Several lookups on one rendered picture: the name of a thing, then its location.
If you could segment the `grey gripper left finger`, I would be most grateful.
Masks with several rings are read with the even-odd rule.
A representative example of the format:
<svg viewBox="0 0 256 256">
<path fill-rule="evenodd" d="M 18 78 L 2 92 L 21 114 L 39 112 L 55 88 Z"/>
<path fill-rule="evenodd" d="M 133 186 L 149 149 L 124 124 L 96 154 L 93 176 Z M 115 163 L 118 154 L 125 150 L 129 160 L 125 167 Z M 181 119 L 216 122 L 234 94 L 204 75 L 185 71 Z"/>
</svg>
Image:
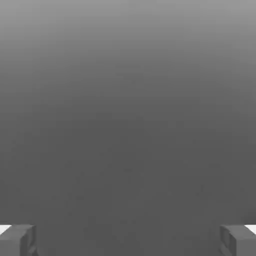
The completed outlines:
<svg viewBox="0 0 256 256">
<path fill-rule="evenodd" d="M 33 224 L 0 224 L 0 256 L 38 256 Z"/>
</svg>

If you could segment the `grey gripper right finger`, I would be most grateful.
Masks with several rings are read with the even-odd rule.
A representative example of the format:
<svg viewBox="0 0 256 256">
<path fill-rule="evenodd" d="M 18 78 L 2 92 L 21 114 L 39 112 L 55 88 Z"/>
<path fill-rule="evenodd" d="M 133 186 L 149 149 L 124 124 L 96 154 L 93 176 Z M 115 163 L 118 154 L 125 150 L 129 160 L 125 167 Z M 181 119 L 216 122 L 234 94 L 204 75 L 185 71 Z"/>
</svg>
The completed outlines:
<svg viewBox="0 0 256 256">
<path fill-rule="evenodd" d="M 256 224 L 221 225 L 220 256 L 256 256 Z"/>
</svg>

